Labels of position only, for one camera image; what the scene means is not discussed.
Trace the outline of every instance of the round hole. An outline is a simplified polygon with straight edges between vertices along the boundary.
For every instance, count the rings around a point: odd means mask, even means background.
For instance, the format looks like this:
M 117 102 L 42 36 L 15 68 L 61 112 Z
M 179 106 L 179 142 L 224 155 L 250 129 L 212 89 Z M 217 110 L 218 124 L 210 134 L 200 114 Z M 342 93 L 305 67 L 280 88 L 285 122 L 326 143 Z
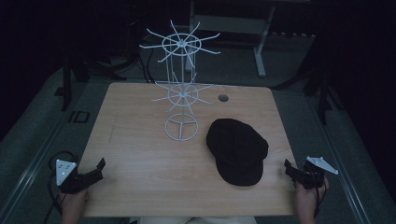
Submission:
M 219 100 L 222 102 L 227 102 L 230 98 L 228 98 L 228 95 L 221 94 L 219 95 Z

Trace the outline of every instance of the gray carpet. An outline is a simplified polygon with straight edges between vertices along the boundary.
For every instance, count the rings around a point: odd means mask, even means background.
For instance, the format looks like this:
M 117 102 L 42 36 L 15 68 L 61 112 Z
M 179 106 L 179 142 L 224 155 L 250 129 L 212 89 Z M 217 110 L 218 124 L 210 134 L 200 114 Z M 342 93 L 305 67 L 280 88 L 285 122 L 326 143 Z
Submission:
M 296 73 L 311 41 L 312 39 L 297 36 L 270 36 L 263 54 L 268 74 L 266 78 L 257 76 L 252 49 L 217 48 L 221 51 L 220 55 L 201 52 L 197 55 L 197 82 L 273 86 Z M 149 50 L 142 50 L 145 63 L 149 54 Z M 163 64 L 156 63 L 161 57 L 163 53 L 154 50 L 149 63 L 149 71 L 156 80 L 166 77 Z M 120 71 L 120 75 L 128 77 L 129 82 L 145 81 L 138 64 Z M 83 154 L 106 89 L 113 81 L 93 73 L 88 84 L 74 82 L 73 102 L 68 111 L 61 112 L 62 98 L 53 96 L 53 93 L 62 85 L 62 73 L 54 74 L 2 141 L 0 200 L 3 209 L 35 154 L 38 151 L 46 153 L 37 168 L 39 173 L 35 181 L 21 199 L 21 205 L 15 207 L 11 223 L 42 223 L 50 208 L 47 193 L 50 170 L 47 160 L 62 150 L 72 151 L 79 156 Z M 304 81 L 301 81 L 273 93 L 297 164 L 302 166 L 306 156 L 321 156 L 341 172 L 340 175 L 328 174 L 331 186 L 320 207 L 317 223 L 396 223 L 395 204 L 378 177 L 347 112 L 337 109 L 330 101 L 332 110 L 326 114 L 328 125 L 323 126 L 316 114 L 318 97 L 304 96 L 303 86 Z M 67 122 L 72 110 L 90 112 L 88 123 Z M 53 139 L 49 140 L 47 136 L 52 134 Z M 41 144 L 46 140 L 49 140 L 47 150 L 43 150 Z M 256 219 L 259 224 L 298 223 L 296 217 Z M 52 211 L 48 223 L 59 221 L 59 215 Z M 122 223 L 121 221 L 119 217 L 83 218 L 82 223 Z

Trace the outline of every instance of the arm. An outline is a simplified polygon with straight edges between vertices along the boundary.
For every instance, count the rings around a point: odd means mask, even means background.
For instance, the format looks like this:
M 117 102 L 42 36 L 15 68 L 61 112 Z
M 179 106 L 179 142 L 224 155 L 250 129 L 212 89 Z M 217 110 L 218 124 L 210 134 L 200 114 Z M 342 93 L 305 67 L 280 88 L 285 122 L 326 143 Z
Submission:
M 324 185 L 318 189 L 320 199 L 323 198 L 329 181 L 324 178 Z M 296 182 L 296 209 L 301 224 L 315 224 L 314 214 L 317 206 L 317 192 L 315 189 L 305 189 L 302 184 Z
M 78 224 L 79 220 L 84 214 L 85 202 L 88 200 L 88 190 L 77 194 L 63 194 L 61 193 L 62 202 L 62 224 Z

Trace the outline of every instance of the wire display stand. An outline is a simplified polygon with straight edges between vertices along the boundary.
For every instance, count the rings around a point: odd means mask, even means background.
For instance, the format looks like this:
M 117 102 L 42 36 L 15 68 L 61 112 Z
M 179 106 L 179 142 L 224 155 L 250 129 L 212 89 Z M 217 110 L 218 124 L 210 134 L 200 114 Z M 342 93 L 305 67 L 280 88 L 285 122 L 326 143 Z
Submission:
M 195 53 L 202 50 L 211 54 L 220 54 L 220 52 L 211 51 L 202 48 L 202 42 L 208 39 L 213 39 L 219 36 L 213 35 L 206 38 L 198 38 L 194 32 L 198 29 L 200 23 L 189 33 L 178 33 L 174 24 L 171 21 L 171 26 L 174 34 L 163 36 L 151 32 L 163 39 L 161 45 L 156 46 L 142 46 L 142 49 L 163 48 L 165 56 L 159 60 L 159 63 L 166 63 L 167 81 L 156 81 L 156 85 L 168 91 L 167 96 L 153 101 L 168 100 L 172 103 L 172 107 L 167 111 L 170 112 L 175 108 L 181 108 L 181 113 L 177 113 L 167 119 L 165 122 L 166 134 L 177 141 L 187 141 L 192 139 L 198 133 L 198 121 L 194 117 L 191 106 L 199 101 L 205 104 L 211 104 L 208 101 L 199 98 L 199 91 L 210 88 L 212 85 L 200 85 L 198 88 L 195 83 L 197 73 L 195 72 Z M 174 57 L 180 58 L 180 70 L 178 71 L 179 78 L 177 78 L 177 70 L 174 66 Z M 185 63 L 191 64 L 190 77 L 186 77 Z

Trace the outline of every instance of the wire spoke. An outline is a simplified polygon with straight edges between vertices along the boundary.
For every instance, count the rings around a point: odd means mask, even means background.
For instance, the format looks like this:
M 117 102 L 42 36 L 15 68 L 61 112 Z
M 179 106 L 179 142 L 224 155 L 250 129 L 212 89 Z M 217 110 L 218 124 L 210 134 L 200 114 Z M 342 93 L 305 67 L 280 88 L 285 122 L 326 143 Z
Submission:
M 208 40 L 208 39 L 214 39 L 214 38 L 218 37 L 219 35 L 220 35 L 220 33 L 218 33 L 216 35 L 213 35 L 213 36 L 210 36 L 210 37 L 207 37 L 207 38 L 191 40 L 191 41 L 188 41 L 187 43 L 190 44 L 190 43 L 202 42 L 202 41 L 205 41 L 205 40 Z
M 175 98 L 175 97 L 178 97 L 178 95 L 166 96 L 166 97 L 163 97 L 163 98 L 160 98 L 160 99 L 154 99 L 152 101 L 161 101 L 161 100 L 166 100 L 166 99 L 170 100 L 171 98 Z
M 187 93 L 190 94 L 190 93 L 198 92 L 198 91 L 201 91 L 201 90 L 204 90 L 204 89 L 208 89 L 208 88 L 211 88 L 211 87 L 212 87 L 212 85 L 209 85 L 209 86 L 206 86 L 206 87 L 202 87 L 201 89 L 198 89 L 198 90 L 189 91 Z
M 164 89 L 167 89 L 167 90 L 169 90 L 169 91 L 173 91 L 173 92 L 176 92 L 176 93 L 178 93 L 178 91 L 175 91 L 175 90 L 173 90 L 172 88 L 169 88 L 169 87 L 165 87 L 165 86 L 163 86 L 163 85 L 161 85 L 161 84 L 158 84 L 158 83 L 156 83 L 158 86 L 160 86 L 160 87 L 162 87 L 162 88 L 164 88 Z
M 177 46 L 177 44 L 153 45 L 153 46 L 143 46 L 143 45 L 139 45 L 139 47 L 142 48 L 142 49 L 155 49 L 155 48 L 173 47 L 173 46 Z
M 172 108 L 170 108 L 170 109 L 168 110 L 168 112 L 171 111 L 171 110 L 173 110 L 173 108 L 175 108 L 175 106 L 178 105 L 178 102 L 180 102 L 180 100 L 181 100 L 181 97 L 178 98 L 177 102 L 174 103 L 174 105 L 172 106 Z
M 148 30 L 148 32 L 149 32 L 150 34 L 152 34 L 152 35 L 156 35 L 156 36 L 158 36 L 158 37 L 160 37 L 160 38 L 167 39 L 167 40 L 170 40 L 170 41 L 173 41 L 173 42 L 177 43 L 176 40 L 174 40 L 174 39 L 172 39 L 172 38 L 170 38 L 170 37 L 156 34 L 156 33 L 154 33 L 154 32 L 151 32 L 149 29 L 147 29 L 147 30 Z
M 191 81 L 190 81 L 190 85 L 192 85 L 192 83 L 194 83 L 195 82 L 195 78 L 197 77 L 197 73 L 195 73 L 194 74 L 194 77 L 191 79 Z
M 189 103 L 189 101 L 187 100 L 187 98 L 185 98 L 185 101 L 186 101 L 186 103 L 187 103 L 187 106 L 189 107 L 189 110 L 190 110 L 192 116 L 194 116 L 194 113 L 192 113 L 192 109 L 191 109 L 190 103 Z
M 183 139 L 183 122 L 180 123 L 178 127 L 178 140 Z
M 189 33 L 189 35 L 186 37 L 186 40 L 188 40 L 192 36 L 192 34 L 198 29 L 200 24 L 201 23 L 198 21 L 197 26 L 191 31 L 191 33 Z
M 177 121 L 177 120 L 175 120 L 175 119 L 169 119 L 169 121 L 174 122 L 174 123 L 176 123 L 176 124 L 181 124 L 180 121 Z
M 191 47 L 191 48 L 193 48 L 193 49 L 203 50 L 203 51 L 206 51 L 206 52 L 209 52 L 209 53 L 212 53 L 212 54 L 220 54 L 219 51 L 218 51 L 218 52 L 214 52 L 214 51 L 208 50 L 208 49 L 201 49 L 201 48 L 195 47 L 194 45 L 189 45 L 189 47 Z
M 177 48 L 175 48 L 174 50 L 172 50 L 171 52 L 168 53 L 168 55 L 166 55 L 162 60 L 158 61 L 159 63 L 162 63 L 163 61 L 165 61 L 165 59 L 169 58 L 169 56 L 173 55 L 175 53 L 175 51 L 177 51 L 178 49 L 180 49 L 179 46 L 177 46 Z
M 178 40 L 181 41 L 182 39 L 180 38 L 180 35 L 178 35 L 178 32 L 177 32 L 174 24 L 172 23 L 172 21 L 171 21 L 171 25 L 172 25 L 173 30 L 175 31 L 175 34 L 177 35 Z
M 197 98 L 197 97 L 193 97 L 193 96 L 190 96 L 190 97 L 191 97 L 192 99 L 194 99 L 194 100 L 201 101 L 201 102 L 204 102 L 204 103 L 209 104 L 209 105 L 213 104 L 212 102 L 208 102 L 208 101 L 202 100 L 202 99 Z
M 192 66 L 193 68 L 195 68 L 195 64 L 192 62 L 192 59 L 191 59 L 190 54 L 188 53 L 186 47 L 184 47 L 183 49 L 186 51 L 186 55 L 187 55 L 187 57 L 188 57 L 189 60 L 190 60 L 191 66 Z

